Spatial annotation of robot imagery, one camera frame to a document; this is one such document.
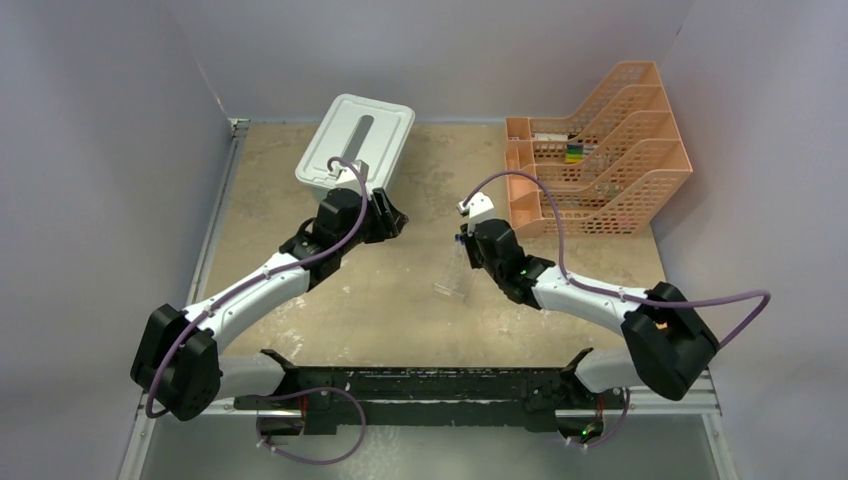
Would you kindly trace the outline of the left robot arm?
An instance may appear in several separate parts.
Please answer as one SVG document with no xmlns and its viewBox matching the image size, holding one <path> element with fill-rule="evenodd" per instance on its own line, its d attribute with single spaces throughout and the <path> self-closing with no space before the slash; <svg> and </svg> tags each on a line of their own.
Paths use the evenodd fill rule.
<svg viewBox="0 0 848 480">
<path fill-rule="evenodd" d="M 354 247 L 394 239 L 408 222 L 382 188 L 366 195 L 334 188 L 316 214 L 251 274 L 198 303 L 157 307 L 130 369 L 147 395 L 146 416 L 171 414 L 181 421 L 198 416 L 221 394 L 219 356 L 235 339 L 333 275 Z"/>
</svg>

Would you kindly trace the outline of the white plastic bin lid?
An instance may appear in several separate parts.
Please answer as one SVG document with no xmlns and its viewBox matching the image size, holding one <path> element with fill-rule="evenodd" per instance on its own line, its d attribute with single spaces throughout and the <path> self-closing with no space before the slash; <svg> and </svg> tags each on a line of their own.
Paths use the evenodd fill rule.
<svg viewBox="0 0 848 480">
<path fill-rule="evenodd" d="M 339 157 L 369 165 L 366 184 L 388 190 L 415 120 L 412 108 L 341 94 L 331 103 L 295 171 L 303 185 L 335 183 L 328 161 Z"/>
</svg>

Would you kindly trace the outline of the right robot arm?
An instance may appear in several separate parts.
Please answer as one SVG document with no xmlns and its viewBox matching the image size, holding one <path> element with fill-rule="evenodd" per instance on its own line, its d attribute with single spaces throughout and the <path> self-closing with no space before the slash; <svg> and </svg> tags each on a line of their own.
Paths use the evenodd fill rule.
<svg viewBox="0 0 848 480">
<path fill-rule="evenodd" d="M 584 407 L 613 388 L 649 388 L 672 401 L 681 400 L 720 349 L 701 317 L 681 307 L 682 293 L 673 285 L 651 289 L 615 288 L 576 274 L 559 264 L 527 254 L 502 219 L 460 228 L 474 269 L 483 269 L 512 302 L 536 310 L 569 314 L 619 334 L 621 348 L 581 352 L 566 367 L 564 399 Z"/>
</svg>

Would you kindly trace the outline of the teal plastic bin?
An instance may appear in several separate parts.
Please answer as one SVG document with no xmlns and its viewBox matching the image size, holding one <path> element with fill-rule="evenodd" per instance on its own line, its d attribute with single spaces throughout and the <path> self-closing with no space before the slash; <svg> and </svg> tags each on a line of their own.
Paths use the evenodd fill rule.
<svg viewBox="0 0 848 480">
<path fill-rule="evenodd" d="M 335 184 L 330 185 L 310 185 L 309 189 L 314 199 L 320 203 L 326 199 L 328 194 L 336 188 Z"/>
</svg>

